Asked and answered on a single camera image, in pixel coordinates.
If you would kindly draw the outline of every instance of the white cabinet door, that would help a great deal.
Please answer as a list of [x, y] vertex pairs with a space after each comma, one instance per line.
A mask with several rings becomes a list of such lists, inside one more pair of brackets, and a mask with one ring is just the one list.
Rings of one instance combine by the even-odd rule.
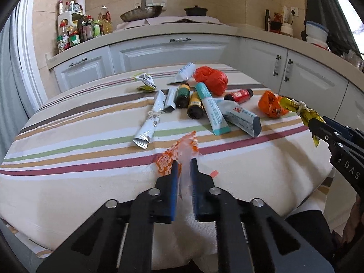
[[279, 94], [303, 101], [321, 116], [334, 119], [347, 86], [348, 81], [330, 68], [289, 51]]
[[241, 40], [241, 70], [275, 93], [281, 86], [288, 50], [273, 44]]
[[115, 72], [181, 63], [218, 63], [224, 49], [239, 38], [225, 35], [175, 34], [146, 37], [110, 46]]
[[115, 74], [109, 46], [65, 61], [54, 72], [61, 92]]
[[364, 94], [349, 83], [335, 121], [364, 131]]

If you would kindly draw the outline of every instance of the silver rivet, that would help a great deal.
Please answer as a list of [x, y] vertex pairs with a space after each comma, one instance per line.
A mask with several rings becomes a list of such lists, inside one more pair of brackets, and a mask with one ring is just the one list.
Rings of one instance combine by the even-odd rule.
[[150, 196], [158, 196], [161, 193], [161, 191], [157, 188], [152, 188], [148, 191], [148, 193]]
[[209, 190], [210, 194], [212, 195], [220, 195], [221, 194], [221, 190], [217, 187], [213, 187]]
[[114, 208], [118, 205], [118, 202], [116, 200], [109, 200], [108, 202], [105, 203], [105, 206], [107, 208]]
[[264, 201], [260, 198], [256, 198], [252, 200], [252, 204], [256, 207], [262, 207], [264, 205]]

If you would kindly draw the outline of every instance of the gray curtain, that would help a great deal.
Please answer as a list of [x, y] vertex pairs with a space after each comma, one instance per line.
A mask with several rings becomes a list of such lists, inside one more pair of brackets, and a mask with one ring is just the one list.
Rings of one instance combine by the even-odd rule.
[[26, 93], [10, 27], [13, 11], [0, 32], [0, 164], [14, 138], [34, 114]]

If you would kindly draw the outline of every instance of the pot lid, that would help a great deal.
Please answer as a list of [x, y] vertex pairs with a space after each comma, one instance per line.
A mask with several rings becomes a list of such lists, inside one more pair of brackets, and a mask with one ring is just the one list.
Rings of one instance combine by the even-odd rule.
[[185, 8], [185, 10], [190, 10], [190, 9], [201, 9], [201, 10], [207, 11], [207, 8], [198, 7], [198, 5], [195, 5], [195, 7], [191, 7], [191, 8]]

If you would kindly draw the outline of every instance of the yellow wrapper tied with string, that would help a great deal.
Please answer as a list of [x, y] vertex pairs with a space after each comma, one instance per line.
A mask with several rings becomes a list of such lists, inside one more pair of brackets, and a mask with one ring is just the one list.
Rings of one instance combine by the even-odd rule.
[[[308, 122], [312, 118], [326, 123], [325, 120], [322, 119], [322, 117], [315, 110], [307, 108], [306, 104], [302, 101], [296, 101], [294, 99], [289, 99], [288, 97], [283, 97], [279, 104], [281, 105], [281, 107], [290, 110], [291, 112], [297, 113], [301, 117], [303, 124], [305, 124], [306, 126], [308, 126]], [[313, 134], [312, 139], [317, 148], [320, 143], [320, 138]]]

